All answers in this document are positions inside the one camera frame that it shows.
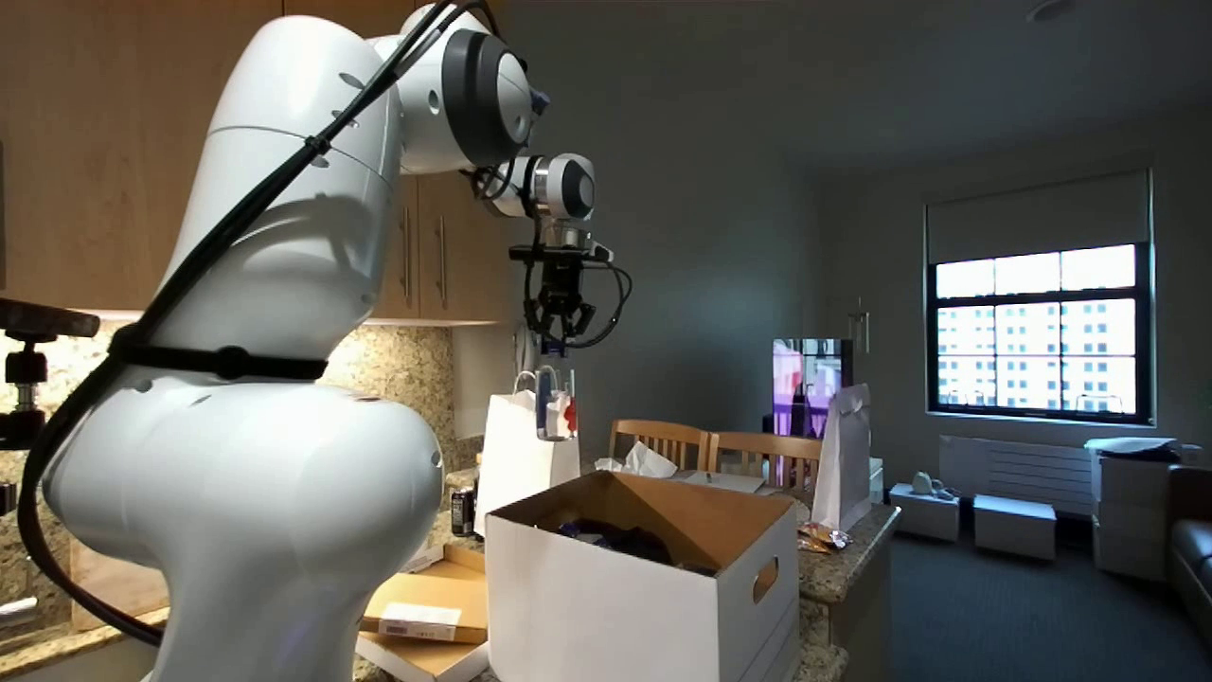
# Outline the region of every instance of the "wall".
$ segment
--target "wall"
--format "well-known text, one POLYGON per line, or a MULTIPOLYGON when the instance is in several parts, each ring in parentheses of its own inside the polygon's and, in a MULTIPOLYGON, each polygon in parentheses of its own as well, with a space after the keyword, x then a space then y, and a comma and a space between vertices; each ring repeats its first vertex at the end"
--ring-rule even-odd
POLYGON ((1141 429, 1074 429, 1023 422, 952 422, 925 408, 925 268, 919 199, 986 181, 1048 180, 1126 154, 1155 165, 1159 237, 1159 425, 1181 441, 1212 442, 1212 108, 1155 113, 1138 125, 1068 142, 994 151, 977 158, 919 165, 872 180, 822 187, 822 244, 830 244, 824 316, 865 296, 872 303, 876 354, 861 381, 876 386, 876 450, 889 479, 934 471, 941 432, 1085 442, 1088 435, 1141 429))
MULTIPOLYGON (((708 28, 726 22, 572 4, 509 13, 510 47, 552 94, 533 147, 596 158, 590 228, 638 281, 619 335, 568 357, 587 450, 605 447, 612 417, 756 429, 768 338, 838 335, 812 303, 813 199, 777 133, 735 117, 742 75, 708 28)), ((587 293, 605 320, 611 283, 587 278, 587 293)))
MULTIPOLYGON (((124 320, 107 320, 97 338, 62 338, 53 346, 39 346, 49 365, 49 382, 39 386, 39 405, 53 415, 62 398, 102 360, 112 329, 124 320)), ((351 394, 370 394, 384 402, 412 405, 427 429, 436 432, 442 447, 446 466, 466 466, 468 450, 455 435, 455 350, 450 329, 408 329, 408 326, 386 326, 370 322, 351 329, 338 354, 328 357, 328 370, 323 377, 327 386, 342 386, 351 394)), ((16 394, 3 382, 0 405, 13 408, 16 394)), ((0 479, 18 482, 22 454, 3 450, 0 454, 0 479)), ((162 608, 162 581, 157 571, 131 567, 124 562, 111 562, 97 552, 87 552, 78 541, 70 540, 70 531, 47 511, 47 540, 57 551, 62 565, 72 565, 72 581, 102 594, 107 604, 121 609, 157 609, 162 608)), ((0 628, 0 672, 3 656, 27 642, 39 642, 49 634, 49 627, 87 627, 92 619, 72 613, 66 594, 27 562, 16 516, 0 521, 0 604, 39 594, 43 609, 39 619, 0 628)))
POLYGON ((514 326, 461 326, 455 346, 455 435, 482 441, 489 422, 489 394, 509 394, 514 382, 519 329, 514 326))

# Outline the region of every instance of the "box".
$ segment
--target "box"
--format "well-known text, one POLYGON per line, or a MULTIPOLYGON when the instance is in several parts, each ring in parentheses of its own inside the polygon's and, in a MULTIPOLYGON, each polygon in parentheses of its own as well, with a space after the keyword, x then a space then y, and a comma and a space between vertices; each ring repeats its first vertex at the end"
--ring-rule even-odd
POLYGON ((489 672, 489 644, 384 642, 359 634, 357 656, 396 682, 474 682, 489 672))
POLYGON ((384 642, 489 642, 485 552, 442 545, 426 571, 393 571, 364 609, 364 628, 384 642))
POLYGON ((670 482, 708 487, 708 488, 731 488, 731 492, 763 492, 763 479, 726 474, 726 471, 678 471, 670 482))
POLYGON ((912 487, 893 487, 889 506, 900 509, 898 536, 960 541, 960 498, 915 498, 912 487))
POLYGON ((509 682, 777 682, 800 660, 795 509, 582 474, 489 516, 492 672, 509 682), (638 557, 568 526, 660 541, 638 557))
POLYGON ((997 552, 1057 557, 1057 509, 1015 498, 973 498, 973 545, 997 552))
POLYGON ((489 672, 489 583, 485 552, 442 545, 442 562, 426 571, 396 571, 370 594, 357 656, 403 682, 468 682, 489 672), (412 642, 408 627, 386 627, 393 604, 455 609, 455 623, 426 627, 412 642))
POLYGON ((1155 460, 1110 460, 1093 466, 1093 501, 1102 506, 1165 506, 1169 463, 1155 460))

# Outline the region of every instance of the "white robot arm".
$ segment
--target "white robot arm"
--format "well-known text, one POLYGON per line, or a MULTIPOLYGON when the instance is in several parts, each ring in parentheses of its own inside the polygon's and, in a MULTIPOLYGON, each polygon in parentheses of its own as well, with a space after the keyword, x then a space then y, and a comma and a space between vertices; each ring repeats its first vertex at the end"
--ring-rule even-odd
POLYGON ((393 176, 509 167, 543 108, 461 4, 391 40, 293 14, 248 47, 171 278, 22 474, 30 557, 159 644, 153 682, 347 680, 359 609, 427 536, 442 463, 412 408, 309 381, 376 306, 393 176), (43 487, 76 540, 168 578, 162 637, 49 562, 43 487))
POLYGON ((633 296, 633 278, 612 264, 612 255, 587 233, 596 215, 596 165, 587 154, 514 154, 495 171, 479 171, 479 192, 503 215, 533 221, 530 245, 510 259, 525 264, 524 316, 543 354, 568 354, 600 346, 622 320, 633 296), (612 273, 619 306, 600 335, 590 329, 596 306, 581 296, 581 273, 596 264, 612 273))

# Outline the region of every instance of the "white wall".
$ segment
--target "white wall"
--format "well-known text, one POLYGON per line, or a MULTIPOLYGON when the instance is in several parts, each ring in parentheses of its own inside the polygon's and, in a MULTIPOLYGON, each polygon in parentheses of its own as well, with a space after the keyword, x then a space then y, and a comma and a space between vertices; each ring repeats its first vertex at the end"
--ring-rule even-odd
MULTIPOLYGON (((716 108, 720 75, 742 74, 713 69, 713 47, 676 22, 604 28, 619 13, 562 9, 509 19, 510 47, 552 94, 533 147, 596 158, 596 237, 638 281, 619 335, 568 357, 587 450, 605 447, 612 417, 756 429, 764 343, 808 335, 818 264, 792 158, 763 123, 716 108)), ((612 296, 596 287, 596 303, 605 320, 612 296)))
POLYGON ((861 298, 876 316, 876 354, 856 357, 856 370, 876 391, 876 450, 889 460, 889 479, 934 471, 943 429, 1088 441, 1085 429, 997 429, 925 415, 915 200, 925 190, 1131 151, 1151 151, 1159 167, 1159 429, 1212 442, 1212 346, 1201 311, 1201 296, 1212 293, 1201 264, 1212 221, 1207 117, 818 181, 808 176, 813 158, 792 158, 785 136, 787 125, 813 125, 818 108, 846 103, 756 80, 774 64, 800 69, 777 48, 795 43, 795 31, 802 28, 756 31, 756 14, 731 4, 619 13, 525 0, 509 13, 509 43, 552 94, 539 147, 581 147, 600 165, 596 233, 638 278, 622 329, 604 350, 572 357, 590 450, 612 417, 755 429, 764 402, 764 343, 846 335, 861 298))
POLYGON ((1155 432, 1212 447, 1212 108, 1189 108, 1141 125, 1085 133, 982 158, 885 171, 822 190, 822 244, 830 244, 830 311, 865 296, 876 354, 861 377, 876 386, 876 450, 889 479, 934 471, 941 432, 1085 442, 1141 429, 1072 429, 1023 422, 960 422, 925 408, 925 268, 919 199, 986 181, 1048 180, 1126 154, 1151 154, 1159 237, 1159 391, 1155 432))

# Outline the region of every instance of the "radiator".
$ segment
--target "radiator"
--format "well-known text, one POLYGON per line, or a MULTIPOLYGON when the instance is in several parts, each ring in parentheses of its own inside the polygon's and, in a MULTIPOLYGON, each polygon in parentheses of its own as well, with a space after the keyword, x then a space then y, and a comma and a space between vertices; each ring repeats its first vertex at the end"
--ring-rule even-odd
POLYGON ((1045 501, 1064 516, 1093 511, 1088 447, 941 435, 941 479, 952 492, 1045 501))

